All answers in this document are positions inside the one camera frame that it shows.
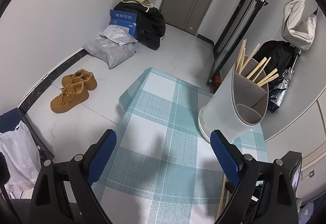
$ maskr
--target black backpack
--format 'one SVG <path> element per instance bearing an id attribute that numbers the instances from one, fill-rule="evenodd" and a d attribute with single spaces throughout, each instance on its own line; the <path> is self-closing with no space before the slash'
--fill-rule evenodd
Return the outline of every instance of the black backpack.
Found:
<path id="1" fill-rule="evenodd" d="M 165 21 L 157 8 L 120 2 L 114 10 L 137 14 L 137 40 L 150 49 L 160 47 L 160 38 L 165 35 Z"/>

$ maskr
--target white plastic bag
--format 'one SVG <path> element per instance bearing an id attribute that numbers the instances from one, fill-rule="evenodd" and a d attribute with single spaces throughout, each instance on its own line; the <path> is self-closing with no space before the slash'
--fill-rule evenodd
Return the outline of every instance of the white plastic bag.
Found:
<path id="1" fill-rule="evenodd" d="M 40 154 L 24 122 L 20 121 L 14 131 L 0 134 L 0 151 L 10 172 L 7 191 L 33 188 L 41 170 Z"/>
<path id="2" fill-rule="evenodd" d="M 103 60 L 110 68 L 113 68 L 129 59 L 137 51 L 138 43 L 129 43 L 120 47 L 110 39 L 101 37 L 88 42 L 83 48 L 89 54 Z"/>
<path id="3" fill-rule="evenodd" d="M 120 47 L 125 44 L 137 42 L 131 34 L 123 30 L 120 26 L 113 24 L 109 25 L 100 35 L 118 43 Z"/>

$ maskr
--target baseboard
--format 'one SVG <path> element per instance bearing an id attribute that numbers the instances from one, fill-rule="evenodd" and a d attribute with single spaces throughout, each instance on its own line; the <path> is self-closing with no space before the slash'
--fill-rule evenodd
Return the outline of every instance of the baseboard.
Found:
<path id="1" fill-rule="evenodd" d="M 53 69 L 48 76 L 35 86 L 34 89 L 24 98 L 18 107 L 19 110 L 25 115 L 36 100 L 50 87 L 54 80 L 87 54 L 88 52 L 85 49 L 82 49 Z"/>
<path id="2" fill-rule="evenodd" d="M 205 37 L 205 36 L 202 36 L 201 34 L 198 34 L 197 37 L 201 40 L 204 40 L 205 42 L 211 44 L 212 46 L 214 46 L 214 41 Z"/>

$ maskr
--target black jacket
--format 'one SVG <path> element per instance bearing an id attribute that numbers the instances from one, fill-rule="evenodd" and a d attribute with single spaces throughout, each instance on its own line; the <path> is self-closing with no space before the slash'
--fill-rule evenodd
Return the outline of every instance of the black jacket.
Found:
<path id="1" fill-rule="evenodd" d="M 114 10 L 137 14 L 137 40 L 150 49 L 160 47 L 160 38 L 165 35 L 165 21 L 157 8 L 148 8 L 138 3 L 118 3 Z"/>
<path id="2" fill-rule="evenodd" d="M 253 58 L 258 62 L 260 62 L 264 57 L 267 59 L 271 57 L 271 60 L 264 68 L 266 75 L 275 68 L 278 69 L 279 77 L 268 83 L 270 90 L 278 84 L 282 78 L 283 72 L 292 67 L 295 59 L 294 51 L 295 48 L 291 47 L 289 42 L 271 40 L 265 42 L 253 56 Z"/>

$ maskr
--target plaid mat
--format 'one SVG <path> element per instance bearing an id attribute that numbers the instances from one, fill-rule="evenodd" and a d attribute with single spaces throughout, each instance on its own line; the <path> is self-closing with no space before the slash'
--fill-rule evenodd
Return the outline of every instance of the plaid mat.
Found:
<path id="1" fill-rule="evenodd" d="M 92 185 L 114 224 L 214 223 L 223 171 L 197 123 L 212 96 L 154 68 L 120 96 L 117 146 Z M 234 144 L 267 161 L 260 125 Z"/>

